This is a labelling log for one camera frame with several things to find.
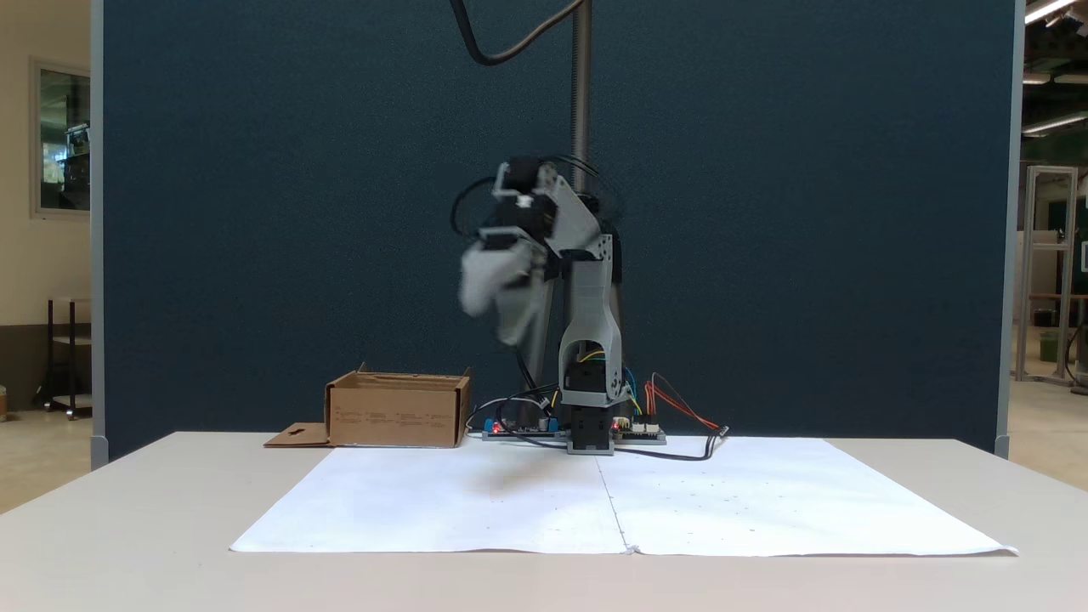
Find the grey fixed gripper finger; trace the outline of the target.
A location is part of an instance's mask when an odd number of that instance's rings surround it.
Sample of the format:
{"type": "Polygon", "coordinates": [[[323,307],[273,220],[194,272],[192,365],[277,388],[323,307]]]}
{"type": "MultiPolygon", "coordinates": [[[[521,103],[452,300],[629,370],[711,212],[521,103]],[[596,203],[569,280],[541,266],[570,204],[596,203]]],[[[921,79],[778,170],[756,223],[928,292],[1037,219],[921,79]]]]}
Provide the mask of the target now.
{"type": "Polygon", "coordinates": [[[533,254],[498,254],[497,259],[496,336],[516,346],[541,310],[545,264],[533,254]]]}

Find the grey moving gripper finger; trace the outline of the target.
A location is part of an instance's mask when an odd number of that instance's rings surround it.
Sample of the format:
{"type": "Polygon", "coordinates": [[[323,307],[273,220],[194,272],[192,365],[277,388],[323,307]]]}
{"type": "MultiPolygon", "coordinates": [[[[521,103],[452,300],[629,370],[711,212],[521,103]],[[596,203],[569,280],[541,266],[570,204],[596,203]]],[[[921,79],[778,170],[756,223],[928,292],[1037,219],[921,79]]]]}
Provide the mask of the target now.
{"type": "Polygon", "coordinates": [[[467,316],[486,313],[500,290],[524,276],[524,246],[471,246],[460,259],[459,301],[467,316]]]}

